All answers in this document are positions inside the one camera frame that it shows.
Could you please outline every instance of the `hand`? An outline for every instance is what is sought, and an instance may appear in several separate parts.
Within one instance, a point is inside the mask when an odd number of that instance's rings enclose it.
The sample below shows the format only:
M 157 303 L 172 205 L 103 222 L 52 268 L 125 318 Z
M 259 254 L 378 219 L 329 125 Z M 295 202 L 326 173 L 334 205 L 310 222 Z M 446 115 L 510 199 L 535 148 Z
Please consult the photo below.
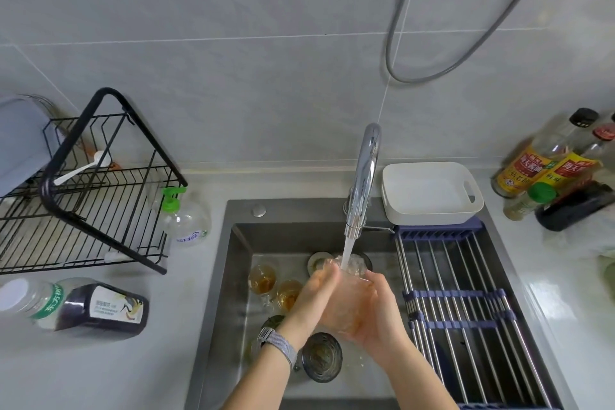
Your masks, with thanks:
M 365 278 L 374 283 L 376 291 L 362 312 L 358 330 L 350 339 L 361 345 L 386 371 L 399 353 L 414 345 L 406 333 L 395 294 L 385 277 L 368 270 Z
M 340 281 L 340 274 L 340 267 L 335 263 L 314 272 L 301 289 L 290 313 L 277 328 L 277 332 L 295 350 L 305 345 L 316 328 L 331 294 Z

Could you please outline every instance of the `tiled wall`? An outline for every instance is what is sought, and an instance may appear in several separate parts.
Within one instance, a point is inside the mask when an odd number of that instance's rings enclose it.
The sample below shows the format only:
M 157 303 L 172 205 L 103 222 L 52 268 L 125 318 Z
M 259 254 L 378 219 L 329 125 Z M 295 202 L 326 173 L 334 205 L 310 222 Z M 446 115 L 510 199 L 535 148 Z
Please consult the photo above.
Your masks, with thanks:
M 396 69 L 450 64 L 508 1 L 410 0 Z M 488 160 L 558 111 L 615 109 L 614 0 L 524 0 L 421 86 L 383 71 L 395 0 L 0 3 L 0 89 L 75 113 L 116 87 L 182 163 L 349 160 L 370 121 L 386 158 Z

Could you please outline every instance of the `sink button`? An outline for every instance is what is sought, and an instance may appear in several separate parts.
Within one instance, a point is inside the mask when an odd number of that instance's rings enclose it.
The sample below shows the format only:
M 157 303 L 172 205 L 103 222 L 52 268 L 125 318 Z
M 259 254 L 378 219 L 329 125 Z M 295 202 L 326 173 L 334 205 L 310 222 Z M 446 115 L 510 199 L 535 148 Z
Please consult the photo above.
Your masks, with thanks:
M 262 204 L 255 204 L 252 208 L 252 216 L 254 217 L 263 217 L 267 209 Z

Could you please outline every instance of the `white plastic spoon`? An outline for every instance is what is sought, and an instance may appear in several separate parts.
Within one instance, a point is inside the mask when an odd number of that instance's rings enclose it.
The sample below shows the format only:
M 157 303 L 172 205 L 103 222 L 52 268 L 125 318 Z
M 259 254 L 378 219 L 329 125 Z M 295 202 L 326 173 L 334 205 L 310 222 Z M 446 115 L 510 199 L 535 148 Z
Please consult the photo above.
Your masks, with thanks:
M 94 167 L 96 165 L 98 165 L 98 162 L 100 161 L 100 159 L 103 157 L 104 151 L 96 151 L 94 153 L 94 162 L 89 163 L 87 166 L 83 166 L 80 167 L 78 169 L 75 169 L 74 171 L 71 171 L 67 174 L 62 175 L 61 177 L 58 177 L 56 180 L 53 181 L 54 185 L 62 185 L 62 183 L 64 183 L 67 180 L 72 179 L 75 175 L 77 175 L 80 172 L 83 172 L 86 169 L 89 169 L 90 167 Z M 109 155 L 109 153 L 107 153 L 107 155 L 104 157 L 103 161 L 100 163 L 101 167 L 109 167 L 111 165 L 111 156 Z

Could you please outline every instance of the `green cap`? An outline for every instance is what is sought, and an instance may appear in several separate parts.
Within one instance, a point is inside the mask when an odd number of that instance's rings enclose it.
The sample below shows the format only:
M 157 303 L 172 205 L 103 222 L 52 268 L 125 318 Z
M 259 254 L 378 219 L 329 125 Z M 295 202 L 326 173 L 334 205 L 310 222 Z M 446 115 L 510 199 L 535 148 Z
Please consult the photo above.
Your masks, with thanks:
M 538 182 L 529 188 L 528 196 L 536 203 L 546 204 L 557 196 L 557 191 L 549 184 Z
M 179 193 L 186 193 L 186 187 L 166 187 L 162 189 L 162 194 L 164 195 L 162 210 L 164 212 L 177 212 L 180 210 L 180 200 L 175 196 Z

